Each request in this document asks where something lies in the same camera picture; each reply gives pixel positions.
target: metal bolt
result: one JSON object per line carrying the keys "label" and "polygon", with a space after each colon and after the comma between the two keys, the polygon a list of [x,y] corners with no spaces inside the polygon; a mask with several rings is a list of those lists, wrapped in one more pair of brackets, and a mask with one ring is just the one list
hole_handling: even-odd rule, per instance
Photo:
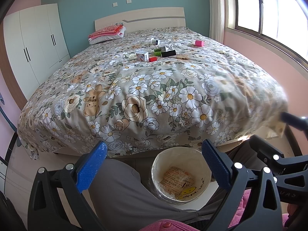
{"label": "metal bolt", "polygon": [[39,174],[44,173],[44,171],[45,171],[45,168],[43,168],[43,167],[40,167],[40,168],[38,169],[38,173],[39,173]]}
{"label": "metal bolt", "polygon": [[279,160],[279,155],[276,155],[276,154],[273,155],[273,159],[276,160],[276,161]]}
{"label": "metal bolt", "polygon": [[65,166],[66,170],[72,170],[74,168],[74,164],[69,163]]}
{"label": "metal bolt", "polygon": [[269,174],[270,173],[270,168],[269,167],[264,167],[263,171],[266,172],[267,174]]}
{"label": "metal bolt", "polygon": [[236,167],[237,169],[241,169],[243,167],[242,163],[236,162],[234,163],[234,167]]}

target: floor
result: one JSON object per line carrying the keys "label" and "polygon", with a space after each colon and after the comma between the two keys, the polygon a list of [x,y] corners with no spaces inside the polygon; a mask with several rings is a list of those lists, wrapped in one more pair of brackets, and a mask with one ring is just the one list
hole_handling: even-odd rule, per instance
{"label": "floor", "polygon": [[[273,146],[284,152],[285,157],[293,156],[292,149],[285,136],[282,138],[274,138],[269,140]],[[47,170],[58,170],[62,169],[68,163],[75,163],[79,157],[63,155],[63,154],[53,154],[53,153],[40,153],[40,160],[32,161],[25,149],[17,147],[15,145],[9,166],[7,168],[7,176],[5,181],[5,195],[8,197],[16,208],[17,213],[20,215],[21,219],[27,226],[27,210],[30,197],[30,191],[32,188],[33,180],[35,178],[36,172],[40,167],[45,167]],[[136,168],[141,174],[141,180],[146,184],[148,177],[149,167],[154,158],[148,159],[127,159],[126,162],[132,167]],[[198,200],[187,203],[182,206],[175,206],[181,209],[200,209],[212,196],[217,188],[217,183],[212,182],[210,186],[204,191]],[[75,219],[72,210],[65,198],[63,190],[59,190],[60,198],[62,200],[63,206],[71,223],[79,226],[77,220]],[[89,193],[87,191],[83,192],[84,197],[88,201],[89,205],[93,209],[92,202],[90,200]],[[286,204],[282,204],[283,212],[286,213]]]}

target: pink cup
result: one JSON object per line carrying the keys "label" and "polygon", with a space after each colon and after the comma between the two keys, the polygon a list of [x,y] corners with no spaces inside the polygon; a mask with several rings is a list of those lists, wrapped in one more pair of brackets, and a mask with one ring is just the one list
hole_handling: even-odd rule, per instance
{"label": "pink cup", "polygon": [[204,46],[204,41],[196,40],[195,45],[199,46],[199,47],[203,47]]}

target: teal wall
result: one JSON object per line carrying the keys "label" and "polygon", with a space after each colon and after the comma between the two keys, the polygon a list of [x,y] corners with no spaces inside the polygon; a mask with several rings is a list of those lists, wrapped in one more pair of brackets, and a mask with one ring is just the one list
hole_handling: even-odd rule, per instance
{"label": "teal wall", "polygon": [[124,11],[154,7],[184,7],[186,26],[202,35],[209,35],[209,0],[42,0],[57,3],[64,38],[73,57],[89,46],[87,36],[95,31],[96,19]]}

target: white curtain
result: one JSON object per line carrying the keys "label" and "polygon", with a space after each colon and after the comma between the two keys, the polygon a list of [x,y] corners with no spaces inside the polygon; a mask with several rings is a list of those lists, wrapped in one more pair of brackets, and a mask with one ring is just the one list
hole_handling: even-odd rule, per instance
{"label": "white curtain", "polygon": [[224,41],[224,0],[210,0],[210,38]]}

